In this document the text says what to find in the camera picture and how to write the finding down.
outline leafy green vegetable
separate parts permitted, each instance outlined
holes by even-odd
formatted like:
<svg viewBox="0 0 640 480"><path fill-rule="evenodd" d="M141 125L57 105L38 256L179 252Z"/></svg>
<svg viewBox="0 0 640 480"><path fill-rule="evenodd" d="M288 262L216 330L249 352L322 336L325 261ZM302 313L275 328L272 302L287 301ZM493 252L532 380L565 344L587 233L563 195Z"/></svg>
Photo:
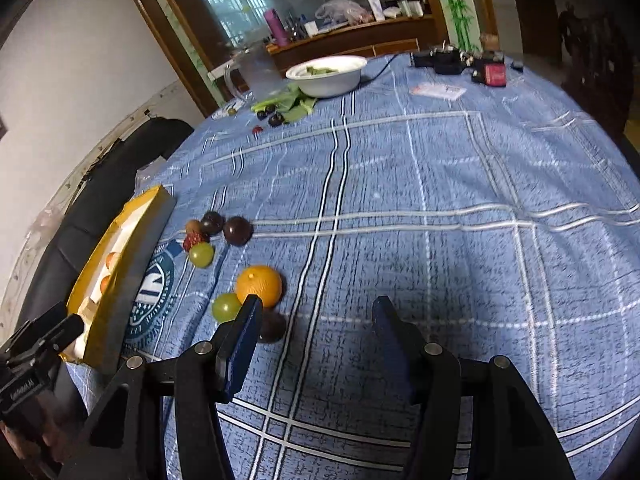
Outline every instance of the leafy green vegetable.
<svg viewBox="0 0 640 480"><path fill-rule="evenodd" d="M309 75L324 75L324 74L332 74L334 72L338 72L338 71L334 70L333 68L315 68L311 65L306 67L306 73L308 73Z"/></svg>
<svg viewBox="0 0 640 480"><path fill-rule="evenodd" d="M312 113L316 101L317 99L302 93L298 85L291 83L286 90L253 105L251 110L259 112L268 105L275 105L276 110L283 115L286 123L295 123Z"/></svg>

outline red strawberry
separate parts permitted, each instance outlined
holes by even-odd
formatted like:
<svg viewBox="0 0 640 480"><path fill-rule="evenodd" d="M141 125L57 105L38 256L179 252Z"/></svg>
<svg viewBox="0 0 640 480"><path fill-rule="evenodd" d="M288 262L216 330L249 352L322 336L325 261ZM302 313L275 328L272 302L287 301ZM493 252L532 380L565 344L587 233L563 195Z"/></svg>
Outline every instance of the red strawberry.
<svg viewBox="0 0 640 480"><path fill-rule="evenodd" d="M208 242L208 241L209 241L209 237L206 234L199 233L199 232L188 233L184 237L184 241L182 242L182 248L185 251L189 252L191 251L191 248L194 245L202 242Z"/></svg>

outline pink bottle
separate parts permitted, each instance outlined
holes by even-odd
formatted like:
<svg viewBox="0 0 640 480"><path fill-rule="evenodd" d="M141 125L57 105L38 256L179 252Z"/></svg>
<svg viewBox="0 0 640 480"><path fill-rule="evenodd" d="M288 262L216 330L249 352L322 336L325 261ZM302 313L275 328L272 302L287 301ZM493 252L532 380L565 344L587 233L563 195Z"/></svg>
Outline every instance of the pink bottle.
<svg viewBox="0 0 640 480"><path fill-rule="evenodd" d="M276 9L267 9L264 11L264 19L269 25L269 29L276 39L278 46L287 46L289 44L289 37L287 31L284 30L280 17L276 12Z"/></svg>

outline logo on tablecloth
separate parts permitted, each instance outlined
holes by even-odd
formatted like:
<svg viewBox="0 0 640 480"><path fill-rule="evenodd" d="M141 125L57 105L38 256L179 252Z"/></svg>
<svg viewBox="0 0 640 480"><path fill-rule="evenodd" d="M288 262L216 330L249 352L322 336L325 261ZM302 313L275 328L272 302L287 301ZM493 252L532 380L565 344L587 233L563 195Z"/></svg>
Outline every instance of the logo on tablecloth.
<svg viewBox="0 0 640 480"><path fill-rule="evenodd" d="M180 253L182 247L172 240L149 263L129 316L126 344L142 349L158 335L175 281L174 258Z"/></svg>

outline silver bolt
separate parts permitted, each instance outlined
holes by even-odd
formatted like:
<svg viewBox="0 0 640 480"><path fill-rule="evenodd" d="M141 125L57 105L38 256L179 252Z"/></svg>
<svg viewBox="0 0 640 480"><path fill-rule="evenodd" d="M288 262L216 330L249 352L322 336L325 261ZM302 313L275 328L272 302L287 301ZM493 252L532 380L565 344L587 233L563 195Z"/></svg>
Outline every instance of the silver bolt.
<svg viewBox="0 0 640 480"><path fill-rule="evenodd" d="M497 355L494 358L494 364L498 368L509 368L509 365L511 364L511 361L509 361L509 358L505 357L504 355Z"/></svg>
<svg viewBox="0 0 640 480"><path fill-rule="evenodd" d="M196 354L199 355L208 354L213 350L213 345L209 341L200 341L196 344L194 350L196 351Z"/></svg>
<svg viewBox="0 0 640 480"><path fill-rule="evenodd" d="M424 351L429 355L440 355L442 354L442 346L438 343L427 343L424 346Z"/></svg>
<svg viewBox="0 0 640 480"><path fill-rule="evenodd" d="M143 362L144 361L142 357L140 357L139 355L134 355L133 357L127 359L127 368L135 370L136 368L140 368Z"/></svg>

